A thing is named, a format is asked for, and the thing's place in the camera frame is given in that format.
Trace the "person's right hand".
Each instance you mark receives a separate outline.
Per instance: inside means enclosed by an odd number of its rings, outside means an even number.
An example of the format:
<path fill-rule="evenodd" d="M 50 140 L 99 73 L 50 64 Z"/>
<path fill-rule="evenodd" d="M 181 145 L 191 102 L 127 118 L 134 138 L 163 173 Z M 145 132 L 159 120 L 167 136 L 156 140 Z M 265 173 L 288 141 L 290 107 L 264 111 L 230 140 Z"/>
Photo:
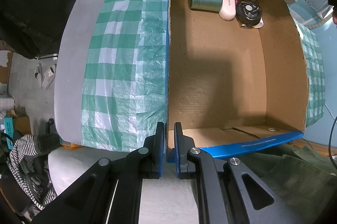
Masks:
<path fill-rule="evenodd" d="M 333 8 L 332 19 L 333 19 L 334 24 L 337 25 L 337 7 Z"/>

